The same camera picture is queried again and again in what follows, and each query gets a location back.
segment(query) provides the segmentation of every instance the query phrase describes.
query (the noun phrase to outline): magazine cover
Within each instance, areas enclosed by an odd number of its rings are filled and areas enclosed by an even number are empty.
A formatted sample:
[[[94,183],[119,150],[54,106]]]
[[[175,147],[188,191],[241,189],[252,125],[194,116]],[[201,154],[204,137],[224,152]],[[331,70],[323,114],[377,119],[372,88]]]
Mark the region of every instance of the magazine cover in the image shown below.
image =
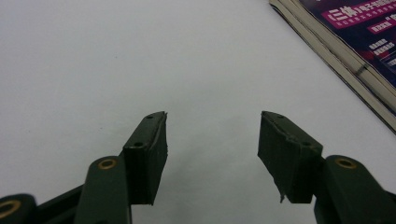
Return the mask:
[[[300,0],[396,88],[396,0]]]

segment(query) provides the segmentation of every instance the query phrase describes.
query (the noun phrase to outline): stack of magazines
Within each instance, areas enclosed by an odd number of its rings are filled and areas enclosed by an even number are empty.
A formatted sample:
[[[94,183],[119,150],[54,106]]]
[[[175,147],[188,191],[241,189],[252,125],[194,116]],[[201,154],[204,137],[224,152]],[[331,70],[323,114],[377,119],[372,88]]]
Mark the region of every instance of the stack of magazines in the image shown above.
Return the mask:
[[[269,0],[396,132],[396,0]]]

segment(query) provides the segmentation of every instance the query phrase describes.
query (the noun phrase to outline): dark green plastic part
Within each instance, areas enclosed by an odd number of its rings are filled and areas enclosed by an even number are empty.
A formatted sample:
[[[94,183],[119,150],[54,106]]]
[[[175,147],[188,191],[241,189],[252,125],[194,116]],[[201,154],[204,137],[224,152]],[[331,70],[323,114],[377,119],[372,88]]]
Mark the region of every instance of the dark green plastic part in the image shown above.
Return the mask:
[[[74,223],[131,223],[131,207],[122,158],[104,157],[91,164]]]
[[[15,194],[0,199],[0,223],[35,224],[35,198],[29,194]]]
[[[396,223],[396,204],[360,162],[330,156],[323,179],[343,223]]]
[[[311,203],[323,146],[288,118],[262,112],[258,156],[291,203]]]
[[[164,112],[146,116],[122,149],[130,204],[154,204],[168,156],[165,122]]]

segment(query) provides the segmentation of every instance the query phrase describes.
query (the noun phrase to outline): screw hole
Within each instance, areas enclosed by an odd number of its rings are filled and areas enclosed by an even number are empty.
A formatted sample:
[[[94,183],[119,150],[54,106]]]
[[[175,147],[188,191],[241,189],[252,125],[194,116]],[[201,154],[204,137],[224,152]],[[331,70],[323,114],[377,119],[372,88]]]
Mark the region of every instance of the screw hole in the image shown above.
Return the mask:
[[[21,207],[21,202],[17,200],[10,200],[0,203],[0,219],[8,217]]]
[[[347,169],[355,169],[357,167],[355,162],[344,158],[338,158],[337,160],[335,160],[335,163]]]
[[[141,142],[137,142],[134,144],[134,147],[142,147],[142,146],[143,146],[143,143],[141,143]]]
[[[116,160],[108,159],[108,160],[103,160],[103,161],[99,162],[98,167],[101,170],[108,170],[108,169],[115,167],[116,164],[117,164]]]

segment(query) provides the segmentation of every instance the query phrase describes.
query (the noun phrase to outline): white table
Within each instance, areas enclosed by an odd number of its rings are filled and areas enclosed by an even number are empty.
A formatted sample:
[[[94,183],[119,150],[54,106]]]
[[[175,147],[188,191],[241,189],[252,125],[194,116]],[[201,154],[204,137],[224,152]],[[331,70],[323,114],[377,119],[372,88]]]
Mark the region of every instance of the white table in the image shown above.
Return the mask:
[[[257,157],[283,114],[396,192],[396,137],[262,0],[1,1],[0,197],[38,203],[168,112],[154,206],[134,223],[315,223]]]

